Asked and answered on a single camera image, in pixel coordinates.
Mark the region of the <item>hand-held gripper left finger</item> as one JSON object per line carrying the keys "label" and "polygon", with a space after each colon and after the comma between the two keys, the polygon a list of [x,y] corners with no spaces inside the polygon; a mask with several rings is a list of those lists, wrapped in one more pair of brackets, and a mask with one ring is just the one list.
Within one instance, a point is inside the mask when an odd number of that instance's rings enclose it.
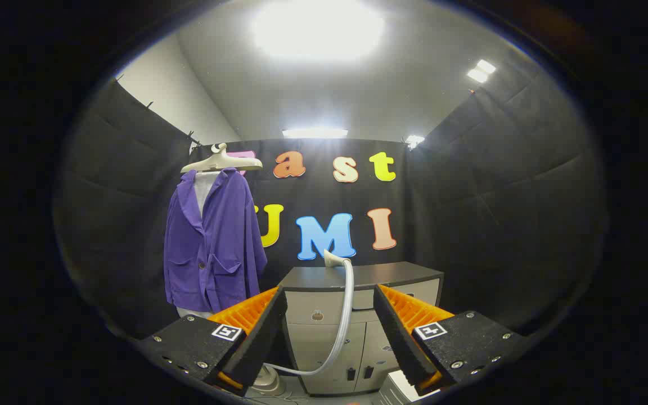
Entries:
{"label": "hand-held gripper left finger", "polygon": [[204,318],[185,315],[137,341],[137,350],[198,389],[245,394],[254,385],[287,310],[281,286]]}

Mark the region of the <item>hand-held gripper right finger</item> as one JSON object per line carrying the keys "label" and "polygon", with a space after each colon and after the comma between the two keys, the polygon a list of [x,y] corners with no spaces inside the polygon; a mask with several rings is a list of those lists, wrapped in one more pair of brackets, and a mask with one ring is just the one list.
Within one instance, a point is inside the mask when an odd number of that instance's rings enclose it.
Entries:
{"label": "hand-held gripper right finger", "polygon": [[471,385],[515,361],[527,339],[476,311],[450,313],[394,288],[373,288],[373,307],[407,382],[422,397]]}

